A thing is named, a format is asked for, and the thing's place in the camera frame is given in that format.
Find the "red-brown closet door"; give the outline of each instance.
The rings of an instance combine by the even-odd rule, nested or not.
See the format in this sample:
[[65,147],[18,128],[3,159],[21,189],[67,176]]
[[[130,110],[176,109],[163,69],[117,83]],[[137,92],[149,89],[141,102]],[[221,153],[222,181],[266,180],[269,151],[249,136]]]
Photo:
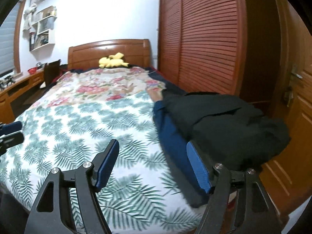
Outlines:
[[166,79],[178,83],[181,38],[181,0],[161,0],[159,70]]
[[236,0],[182,0],[178,85],[186,91],[230,93],[237,38]]

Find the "red basket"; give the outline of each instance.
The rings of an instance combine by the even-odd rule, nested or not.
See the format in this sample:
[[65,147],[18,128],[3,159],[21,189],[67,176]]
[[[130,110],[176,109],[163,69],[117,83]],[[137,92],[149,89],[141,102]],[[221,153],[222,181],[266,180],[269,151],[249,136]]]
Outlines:
[[29,70],[27,70],[29,74],[35,74],[37,72],[37,68],[30,68]]

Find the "yellow plush toy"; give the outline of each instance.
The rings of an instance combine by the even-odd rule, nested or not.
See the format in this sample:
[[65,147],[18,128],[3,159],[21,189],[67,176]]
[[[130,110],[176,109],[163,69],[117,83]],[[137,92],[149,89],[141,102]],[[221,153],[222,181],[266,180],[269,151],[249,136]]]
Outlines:
[[116,55],[110,55],[109,58],[101,58],[99,60],[100,68],[113,68],[118,66],[128,67],[129,63],[124,62],[121,58],[124,57],[123,54],[117,53]]

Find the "floral blanket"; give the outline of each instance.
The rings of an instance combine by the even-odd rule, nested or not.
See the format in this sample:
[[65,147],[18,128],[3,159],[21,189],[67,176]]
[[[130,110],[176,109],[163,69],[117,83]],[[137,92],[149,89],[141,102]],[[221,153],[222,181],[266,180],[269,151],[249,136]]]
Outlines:
[[109,101],[154,88],[164,89],[165,84],[151,79],[139,67],[99,68],[81,74],[67,72],[31,108]]
[[[37,106],[17,118],[23,144],[1,156],[0,181],[28,210],[53,167],[75,169],[103,151],[112,138],[120,153],[107,187],[97,198],[114,234],[166,234],[194,229],[194,210],[177,187],[160,148],[146,91],[118,100]],[[83,232],[76,192],[71,205]]]

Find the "wooden headboard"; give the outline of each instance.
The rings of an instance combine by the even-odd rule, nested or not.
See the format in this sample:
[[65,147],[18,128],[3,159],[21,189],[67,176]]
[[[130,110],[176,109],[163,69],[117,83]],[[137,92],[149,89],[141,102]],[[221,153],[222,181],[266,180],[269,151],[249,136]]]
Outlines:
[[70,47],[68,49],[68,69],[73,68],[96,68],[99,59],[124,54],[124,62],[141,67],[151,66],[151,51],[149,40],[105,40]]

